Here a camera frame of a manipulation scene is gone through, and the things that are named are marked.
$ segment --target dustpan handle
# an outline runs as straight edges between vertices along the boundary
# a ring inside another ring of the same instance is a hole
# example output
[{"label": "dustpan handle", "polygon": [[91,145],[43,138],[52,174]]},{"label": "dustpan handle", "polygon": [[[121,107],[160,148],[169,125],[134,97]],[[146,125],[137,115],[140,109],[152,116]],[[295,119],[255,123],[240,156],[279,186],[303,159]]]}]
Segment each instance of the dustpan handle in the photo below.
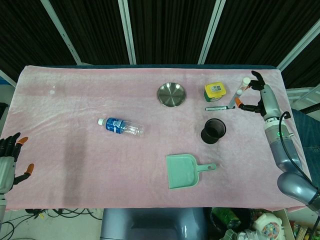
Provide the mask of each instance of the dustpan handle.
[{"label": "dustpan handle", "polygon": [[214,163],[196,166],[197,172],[211,171],[211,170],[216,170],[216,169],[217,169],[217,165],[215,165]]}]

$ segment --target pink cloth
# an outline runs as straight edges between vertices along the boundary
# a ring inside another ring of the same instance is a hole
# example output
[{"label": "pink cloth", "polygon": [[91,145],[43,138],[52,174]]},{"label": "pink cloth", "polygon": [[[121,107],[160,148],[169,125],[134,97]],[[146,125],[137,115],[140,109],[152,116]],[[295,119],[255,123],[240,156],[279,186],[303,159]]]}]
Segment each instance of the pink cloth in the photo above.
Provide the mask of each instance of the pink cloth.
[{"label": "pink cloth", "polygon": [[[279,70],[258,70],[273,89],[282,111],[291,111]],[[240,109],[205,111],[229,103],[250,70],[225,69],[63,69],[27,66],[20,75],[2,137],[21,132],[16,174],[34,163],[32,176],[6,197],[9,209],[241,207],[283,209],[302,203],[277,187],[277,168],[263,118]],[[222,81],[227,94],[204,99],[204,85]],[[185,102],[174,108],[157,99],[167,82],[181,84]],[[256,104],[249,89],[241,97]],[[143,124],[141,138],[115,134],[97,124],[116,117]],[[221,119],[226,134],[216,144],[202,141],[210,118]],[[286,120],[308,172],[293,118]],[[166,155],[189,153],[198,164],[216,163],[198,185],[168,188]]]}]

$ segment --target metal bowl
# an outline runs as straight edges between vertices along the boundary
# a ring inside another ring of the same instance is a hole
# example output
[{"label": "metal bowl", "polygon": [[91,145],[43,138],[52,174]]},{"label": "metal bowl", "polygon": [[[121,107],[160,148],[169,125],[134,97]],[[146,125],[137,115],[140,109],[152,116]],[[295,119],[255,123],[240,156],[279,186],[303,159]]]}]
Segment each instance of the metal bowl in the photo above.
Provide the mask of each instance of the metal bowl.
[{"label": "metal bowl", "polygon": [[185,89],[178,83],[167,82],[157,92],[160,103],[167,107],[177,107],[186,99]]}]

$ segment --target black mug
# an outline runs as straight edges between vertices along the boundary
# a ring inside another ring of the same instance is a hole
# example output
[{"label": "black mug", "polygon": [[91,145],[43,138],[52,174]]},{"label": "black mug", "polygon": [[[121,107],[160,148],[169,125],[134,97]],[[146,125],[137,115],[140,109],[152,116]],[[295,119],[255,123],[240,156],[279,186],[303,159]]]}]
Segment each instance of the black mug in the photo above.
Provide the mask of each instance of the black mug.
[{"label": "black mug", "polygon": [[204,129],[201,131],[201,138],[207,144],[215,144],[226,134],[227,128],[223,121],[211,118],[206,121]]}]

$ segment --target small white bottle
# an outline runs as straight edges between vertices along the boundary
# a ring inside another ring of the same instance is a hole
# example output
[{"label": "small white bottle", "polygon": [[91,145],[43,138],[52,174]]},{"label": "small white bottle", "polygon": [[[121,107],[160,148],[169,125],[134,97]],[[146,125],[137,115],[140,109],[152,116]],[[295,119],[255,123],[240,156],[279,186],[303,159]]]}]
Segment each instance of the small white bottle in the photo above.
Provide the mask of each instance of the small white bottle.
[{"label": "small white bottle", "polygon": [[99,118],[98,124],[100,126],[104,126],[108,131],[116,134],[127,133],[136,136],[142,136],[144,134],[144,126],[141,124],[124,121],[113,117]]}]

